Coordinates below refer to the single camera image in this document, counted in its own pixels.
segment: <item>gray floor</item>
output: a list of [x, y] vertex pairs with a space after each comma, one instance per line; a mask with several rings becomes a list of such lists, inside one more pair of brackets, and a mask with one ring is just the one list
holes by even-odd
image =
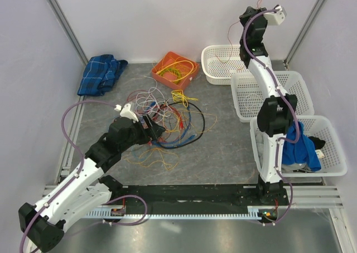
[[[138, 226], [96, 225], [63, 239], [51, 253], [339, 253], [326, 210], [292, 210], [275, 227], [243, 220], [148, 220]], [[67, 233], [99, 220], [80, 220]]]
[[[124, 104], [128, 95], [138, 89], [148, 90], [155, 86], [155, 81], [146, 78], [150, 76], [152, 64], [130, 64], [124, 71], [114, 89], [105, 96], [96, 97], [115, 104]], [[273, 65], [275, 70], [284, 70], [281, 62]], [[171, 89], [162, 84], [158, 88], [166, 98], [171, 97]], [[160, 159], [159, 152], [144, 163], [138, 163], [135, 157], [140, 156], [149, 147], [144, 147], [133, 153], [125, 152], [122, 160], [107, 173], [123, 184], [200, 184], [200, 183], [255, 183], [258, 171], [253, 158], [249, 133], [249, 124], [241, 123], [234, 109], [230, 85], [212, 85], [207, 82], [205, 74], [200, 69], [196, 79], [185, 90], [189, 97], [197, 98], [194, 103], [204, 112], [215, 114], [216, 125], [204, 133], [202, 138], [192, 145], [172, 150], [179, 157], [165, 154], [168, 164], [178, 165], [171, 171], [166, 171], [161, 162], [148, 166]], [[195, 114], [193, 125], [200, 128], [199, 114]], [[77, 145], [86, 152], [117, 116], [112, 108], [100, 104], [86, 104], [80, 125]], [[207, 126], [214, 123], [214, 116], [206, 116]], [[74, 155], [72, 169], [78, 164], [79, 158]], [[297, 178], [293, 182], [320, 182], [320, 178]]]

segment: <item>robotic arm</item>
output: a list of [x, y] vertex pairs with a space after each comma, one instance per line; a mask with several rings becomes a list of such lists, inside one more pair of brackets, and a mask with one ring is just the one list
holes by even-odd
[[263, 165], [259, 175], [262, 196], [279, 194], [283, 189], [281, 172], [282, 148], [288, 128], [293, 123], [297, 98], [287, 94], [271, 69], [268, 52], [262, 43], [267, 25], [280, 25], [286, 17], [284, 9], [277, 5], [273, 10], [248, 7], [241, 15], [244, 27], [240, 39], [240, 58], [254, 75], [264, 103], [257, 116], [258, 128], [263, 132]]
[[[27, 231], [27, 236], [42, 252], [53, 249], [77, 220], [107, 203], [112, 193], [121, 188], [122, 185], [113, 177], [102, 175], [121, 159], [125, 150], [135, 144], [157, 140], [165, 131], [146, 115], [143, 120], [147, 128], [144, 128], [130, 104], [126, 104], [123, 109], [117, 105], [116, 110], [120, 111], [120, 117], [111, 123], [108, 132], [86, 152], [83, 165], [79, 164], [34, 206], [25, 203], [19, 209], [21, 230]], [[97, 179], [99, 182], [88, 189]]]

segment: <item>plaid cloth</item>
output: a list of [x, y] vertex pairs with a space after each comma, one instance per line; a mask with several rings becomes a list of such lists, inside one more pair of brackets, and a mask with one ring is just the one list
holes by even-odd
[[113, 88], [127, 65], [126, 60], [117, 61], [111, 54], [92, 57], [85, 67], [77, 94], [104, 95]]

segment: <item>blue towel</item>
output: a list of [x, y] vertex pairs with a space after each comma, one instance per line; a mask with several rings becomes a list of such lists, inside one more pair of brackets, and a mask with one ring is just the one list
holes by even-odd
[[[285, 165], [307, 163], [312, 171], [321, 169], [320, 161], [315, 152], [313, 141], [303, 134], [303, 124], [299, 122], [300, 139], [297, 143], [284, 142], [282, 163]], [[290, 140], [295, 140], [296, 128], [293, 124], [286, 134]]]
[[104, 95], [113, 88], [127, 65], [126, 60], [117, 61], [111, 54], [92, 57], [85, 67], [77, 94]]

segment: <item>white basket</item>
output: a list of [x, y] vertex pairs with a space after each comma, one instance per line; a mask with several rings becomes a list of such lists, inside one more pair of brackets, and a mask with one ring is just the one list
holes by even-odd
[[[320, 115], [300, 115], [297, 119], [303, 123], [304, 135], [314, 136], [326, 141], [325, 146], [321, 149], [325, 157], [320, 159], [321, 170], [318, 172], [301, 173], [282, 170], [283, 175], [285, 177], [333, 177], [345, 175], [347, 173], [346, 156], [330, 121]], [[254, 160], [260, 172], [261, 163], [258, 155], [257, 142], [255, 140], [255, 134], [258, 131], [257, 118], [253, 118], [250, 121], [250, 137], [252, 139]]]
[[207, 81], [214, 85], [229, 85], [232, 74], [250, 74], [239, 57], [239, 45], [233, 45], [233, 50], [231, 45], [205, 47], [201, 54], [201, 63]]
[[[290, 93], [297, 97], [297, 115], [314, 115], [312, 100], [302, 76], [295, 71], [275, 71], [277, 79]], [[243, 123], [258, 115], [263, 105], [263, 94], [251, 74], [234, 74], [231, 89], [235, 110]]]

